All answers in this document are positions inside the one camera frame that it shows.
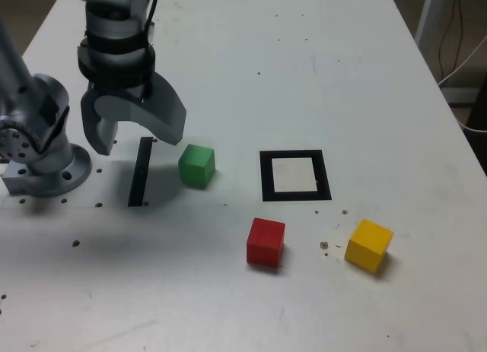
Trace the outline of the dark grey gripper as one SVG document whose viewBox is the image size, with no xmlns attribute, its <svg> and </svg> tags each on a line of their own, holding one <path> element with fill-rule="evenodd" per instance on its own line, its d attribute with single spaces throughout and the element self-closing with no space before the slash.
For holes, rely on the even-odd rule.
<svg viewBox="0 0 487 352">
<path fill-rule="evenodd" d="M 149 83 L 129 88 L 109 88 L 92 82 L 81 98 L 86 139 L 100 155 L 109 155 L 117 122 L 134 122 L 171 145 L 183 138 L 186 108 L 170 83 L 154 73 Z"/>
</svg>

